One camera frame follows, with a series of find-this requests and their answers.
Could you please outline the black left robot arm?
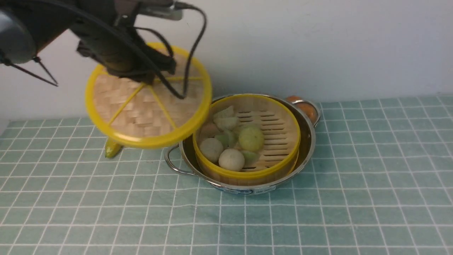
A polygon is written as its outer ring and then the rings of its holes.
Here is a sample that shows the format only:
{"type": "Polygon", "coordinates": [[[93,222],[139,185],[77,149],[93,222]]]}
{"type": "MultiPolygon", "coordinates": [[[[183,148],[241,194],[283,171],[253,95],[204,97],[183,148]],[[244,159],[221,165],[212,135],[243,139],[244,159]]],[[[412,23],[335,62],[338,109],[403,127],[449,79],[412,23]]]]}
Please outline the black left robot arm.
{"type": "Polygon", "coordinates": [[[173,0],[2,0],[1,63],[36,61],[66,30],[79,38],[77,52],[109,74],[150,81],[174,74],[176,61],[148,46],[134,26],[139,14],[172,19],[173,0]]]}

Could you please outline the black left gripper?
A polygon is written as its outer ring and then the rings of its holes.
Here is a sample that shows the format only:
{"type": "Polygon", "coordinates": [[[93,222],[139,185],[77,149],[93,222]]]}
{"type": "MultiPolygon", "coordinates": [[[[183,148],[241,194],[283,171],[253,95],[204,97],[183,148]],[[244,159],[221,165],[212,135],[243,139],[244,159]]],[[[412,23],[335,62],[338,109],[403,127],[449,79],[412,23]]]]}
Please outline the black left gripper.
{"type": "Polygon", "coordinates": [[[175,74],[176,60],[169,43],[152,30],[164,44],[163,54],[146,45],[135,27],[136,14],[108,16],[77,16],[73,33],[79,38],[77,52],[103,65],[108,74],[136,82],[151,82],[159,74],[175,74]]]}

